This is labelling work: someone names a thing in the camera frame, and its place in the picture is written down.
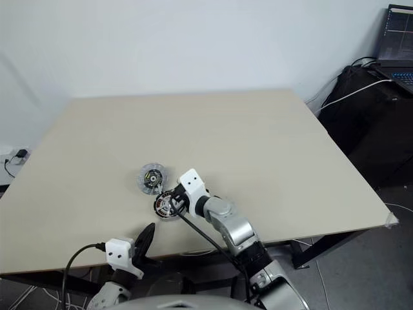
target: robotic arm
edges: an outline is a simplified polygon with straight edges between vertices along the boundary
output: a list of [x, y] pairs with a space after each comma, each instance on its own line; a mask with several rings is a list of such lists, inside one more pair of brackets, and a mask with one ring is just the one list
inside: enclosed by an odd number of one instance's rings
[[236, 206], [216, 196], [211, 197], [195, 169], [179, 178], [172, 197], [189, 201], [188, 211], [212, 224], [221, 233], [228, 250], [247, 272], [251, 291], [258, 295], [256, 306], [263, 309], [308, 310], [305, 300], [271, 259], [250, 222]]
[[[268, 310], [308, 310], [307, 303], [291, 284], [280, 264], [271, 259], [250, 222], [238, 212], [234, 204], [211, 196], [194, 169], [179, 178], [179, 184], [172, 190], [170, 199], [172, 206], [175, 205], [174, 201], [179, 203], [183, 200], [191, 216], [204, 218], [221, 233], [238, 267], [247, 274], [249, 288], [257, 296], [255, 306]], [[154, 229], [154, 224], [149, 225], [139, 235], [135, 246], [130, 239], [111, 239], [106, 243], [106, 259], [115, 273], [111, 281], [93, 297], [88, 310], [107, 308], [130, 298], [132, 284], [143, 277], [143, 272], [135, 266], [151, 262], [145, 254]], [[222, 300], [231, 304], [233, 309], [252, 307], [216, 296], [166, 295], [132, 300], [123, 303], [122, 309], [159, 309], [162, 305], [184, 307], [187, 304], [203, 309], [222, 309]]]

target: white cable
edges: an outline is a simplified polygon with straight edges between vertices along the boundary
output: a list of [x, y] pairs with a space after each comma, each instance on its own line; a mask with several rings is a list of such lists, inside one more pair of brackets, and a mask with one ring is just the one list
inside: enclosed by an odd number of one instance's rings
[[407, 211], [413, 212], [412, 209], [406, 208], [406, 207], [404, 207], [404, 206], [402, 206], [402, 205], [397, 205], [397, 204], [395, 204], [395, 203], [387, 203], [387, 202], [385, 202], [385, 205], [395, 205], [396, 207], [399, 207], [399, 208], [405, 209], [405, 210], [407, 210]]
[[321, 93], [329, 86], [329, 84], [331, 84], [337, 78], [338, 78], [338, 76], [335, 76], [330, 81], [325, 83], [324, 86], [321, 87], [321, 89], [317, 92], [317, 94], [312, 99], [305, 101], [305, 104], [308, 105], [310, 102], [313, 102], [314, 100], [316, 100], [318, 98], [318, 96], [320, 96]]
[[181, 253], [181, 254], [179, 254], [179, 255], [180, 255], [180, 256], [203, 256], [203, 255], [207, 255], [207, 254], [209, 254], [209, 253], [212, 253], [212, 252], [214, 252], [214, 251], [215, 251], [215, 250], [212, 249], [212, 250], [203, 251], [203, 252], [198, 251], [198, 252]]
[[298, 243], [304, 244], [304, 245], [306, 245], [307, 247], [310, 247], [310, 246], [311, 246], [309, 243], [304, 242], [304, 241], [301, 241], [301, 240], [297, 240], [297, 239], [292, 239], [292, 240], [294, 240], [294, 241], [296, 241], [296, 242], [298, 242]]
[[377, 82], [371, 83], [371, 84], [369, 84], [369, 85], [367, 85], [367, 86], [364, 86], [363, 88], [361, 88], [361, 89], [359, 89], [359, 90], [356, 90], [355, 92], [352, 92], [351, 94], [348, 94], [348, 95], [346, 95], [346, 96], [344, 96], [344, 97], [342, 97], [342, 98], [340, 98], [340, 99], [334, 100], [333, 102], [330, 102], [330, 103], [326, 104], [324, 107], [321, 107], [321, 108], [319, 108], [318, 110], [316, 110], [316, 111], [314, 112], [314, 114], [317, 113], [317, 112], [320, 112], [321, 110], [323, 110], [323, 109], [325, 109], [325, 108], [327, 108], [329, 105], [332, 105], [332, 104], [334, 104], [334, 103], [337, 103], [338, 101], [341, 101], [341, 100], [346, 99], [346, 98], [348, 98], [348, 97], [350, 97], [350, 96], [353, 96], [354, 94], [357, 94], [358, 92], [361, 92], [362, 90], [365, 90], [365, 89], [367, 89], [367, 88], [369, 88], [369, 87], [371, 87], [371, 86], [377, 85], [377, 84], [382, 83], [382, 82], [393, 82], [393, 80], [392, 80], [392, 79], [381, 79], [380, 81], [377, 81]]
[[68, 303], [67, 310], [70, 310], [70, 308], [72, 307], [72, 304], [70, 303], [70, 294], [69, 293], [67, 293], [67, 303]]
[[327, 290], [325, 288], [325, 283], [324, 283], [323, 276], [321, 275], [320, 266], [318, 265], [318, 260], [316, 260], [316, 265], [317, 265], [318, 274], [320, 275], [321, 284], [323, 284], [325, 301], [327, 302], [327, 309], [330, 310], [330, 302], [328, 301]]
[[37, 289], [36, 286], [31, 286], [31, 287], [29, 288], [29, 290], [27, 291], [27, 293], [25, 293], [25, 294], [23, 295], [23, 297], [22, 297], [15, 305], [10, 306], [10, 307], [8, 308], [8, 310], [16, 310], [17, 307], [19, 307], [19, 305], [27, 298], [27, 296], [30, 295], [30, 294], [31, 294], [33, 291], [35, 291], [36, 289]]
[[16, 300], [10, 305], [10, 307], [8, 308], [9, 310], [16, 305], [16, 303], [18, 303], [18, 301], [20, 300], [20, 298], [22, 298], [25, 294], [27, 294], [27, 292], [29, 292], [29, 290], [32, 288], [33, 286], [29, 286], [27, 289], [25, 289], [25, 291], [23, 293], [20, 294], [19, 297], [16, 298]]
[[[89, 272], [89, 282], [91, 282], [92, 281], [92, 273], [93, 273], [93, 268], [90, 268], [90, 272]], [[86, 296], [85, 297], [85, 300], [83, 301], [83, 305], [82, 305], [82, 308], [83, 309], [86, 309], [85, 307], [86, 307], [86, 302], [88, 301], [88, 297]]]
[[[46, 289], [43, 289], [43, 291], [49, 296], [49, 297], [52, 297], [54, 300], [56, 300], [59, 304], [61, 304], [61, 300], [60, 299], [58, 299], [58, 298], [56, 298], [55, 296], [53, 296], [52, 294], [50, 294]], [[74, 307], [75, 309], [77, 309], [77, 310], [83, 310], [83, 308], [80, 306], [80, 305], [70, 305], [70, 307]]]
[[57, 308], [59, 308], [59, 302], [60, 302], [59, 292], [56, 291], [56, 294], [57, 294], [57, 302], [56, 302], [56, 306], [54, 307], [54, 310], [57, 310]]

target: tiled floor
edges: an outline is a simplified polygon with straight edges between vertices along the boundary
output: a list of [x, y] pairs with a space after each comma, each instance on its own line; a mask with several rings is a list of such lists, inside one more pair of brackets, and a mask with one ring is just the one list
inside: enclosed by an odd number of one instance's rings
[[[378, 194], [384, 202], [413, 209], [411, 186], [382, 189]], [[399, 225], [391, 229], [371, 229], [319, 259], [331, 310], [413, 309], [413, 212], [389, 208], [399, 218]], [[308, 269], [294, 270], [289, 257], [279, 256], [279, 261], [310, 308], [326, 310], [327, 303], [315, 262]], [[222, 277], [228, 269], [225, 265], [217, 266], [215, 274]], [[208, 274], [211, 276], [214, 270], [208, 270]], [[25, 287], [1, 280], [0, 309], [8, 309]], [[226, 295], [228, 289], [207, 293]], [[82, 302], [82, 298], [75, 300], [78, 305]], [[38, 289], [18, 309], [54, 307], [55, 301]]]

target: black cable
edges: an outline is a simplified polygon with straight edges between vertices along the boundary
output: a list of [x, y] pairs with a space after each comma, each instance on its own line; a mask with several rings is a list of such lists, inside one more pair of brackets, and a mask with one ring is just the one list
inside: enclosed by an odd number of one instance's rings
[[5, 171], [7, 172], [7, 174], [8, 174], [9, 176], [11, 176], [12, 178], [15, 178], [15, 176], [14, 176], [13, 174], [11, 174], [9, 170], [7, 170], [7, 164], [8, 164], [8, 163], [11, 163], [12, 160], [13, 160], [13, 158], [15, 158], [15, 156], [13, 156], [11, 160], [5, 160]]
[[371, 63], [375, 63], [377, 60], [372, 60], [369, 61], [368, 63], [365, 63], [364, 65], [361, 66], [361, 68], [368, 68], [367, 65], [371, 64]]
[[67, 276], [69, 274], [70, 266], [72, 265], [72, 262], [75, 260], [77, 255], [79, 255], [81, 252], [91, 247], [95, 247], [102, 251], [105, 250], [104, 243], [93, 243], [93, 244], [85, 245], [80, 250], [78, 250], [75, 254], [73, 254], [73, 256], [69, 259], [69, 262], [66, 265], [66, 269], [63, 272], [63, 281], [62, 281], [62, 304], [61, 304], [62, 310], [66, 309], [66, 281], [67, 281]]
[[361, 61], [361, 60], [366, 59], [366, 58], [376, 59], [375, 57], [368, 57], [368, 56], [360, 57], [360, 58], [356, 59], [355, 61], [353, 61], [353, 63], [350, 65], [350, 67], [353, 67], [358, 61]]
[[191, 228], [193, 230], [195, 230], [198, 234], [200, 234], [204, 239], [206, 239], [209, 243], [211, 243], [219, 252], [221, 252], [222, 255], [225, 256], [225, 258], [232, 264], [234, 265], [234, 267], [236, 269], [238, 269], [244, 276], [245, 278], [245, 296], [247, 298], [247, 302], [250, 304], [251, 303], [251, 299], [250, 299], [250, 287], [248, 285], [248, 275], [247, 275], [247, 271], [245, 270], [245, 268], [243, 268], [242, 265], [240, 265], [238, 263], [238, 261], [234, 258], [232, 258], [231, 256], [229, 256], [227, 254], [227, 252], [224, 251], [224, 249], [222, 247], [219, 246], [218, 243], [216, 243], [215, 241], [213, 241], [213, 239], [211, 239], [211, 237], [209, 237], [207, 234], [205, 234], [201, 229], [199, 229], [198, 227], [196, 227], [196, 225], [194, 223], [192, 223], [190, 220], [188, 220], [187, 218], [185, 218], [182, 213], [180, 213], [174, 206], [174, 204], [172, 203], [172, 200], [175, 199], [175, 197], [171, 196], [169, 199], [169, 206], [170, 208], [185, 222], [187, 223], [189, 226], [191, 226]]
[[169, 206], [171, 207], [171, 209], [185, 222], [187, 223], [189, 226], [191, 226], [191, 228], [193, 230], [195, 230], [198, 234], [200, 234], [203, 238], [205, 238], [209, 243], [211, 243], [219, 252], [221, 252], [222, 255], [225, 256], [225, 258], [232, 264], [234, 265], [234, 267], [236, 269], [239, 270], [239, 266], [238, 263], [227, 254], [227, 252], [224, 251], [224, 249], [222, 247], [219, 246], [218, 243], [216, 243], [215, 241], [213, 241], [213, 239], [211, 239], [211, 237], [209, 237], [208, 235], [206, 235], [201, 229], [199, 229], [198, 227], [196, 227], [196, 225], [194, 223], [192, 223], [190, 220], [188, 220], [187, 218], [185, 218], [182, 213], [180, 213], [174, 206], [174, 204], [172, 203], [172, 196], [169, 199]]

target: laptop screen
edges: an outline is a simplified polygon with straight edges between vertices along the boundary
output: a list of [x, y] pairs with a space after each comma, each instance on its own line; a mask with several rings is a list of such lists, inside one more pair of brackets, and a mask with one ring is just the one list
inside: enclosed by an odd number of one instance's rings
[[388, 6], [378, 59], [413, 61], [413, 7]]

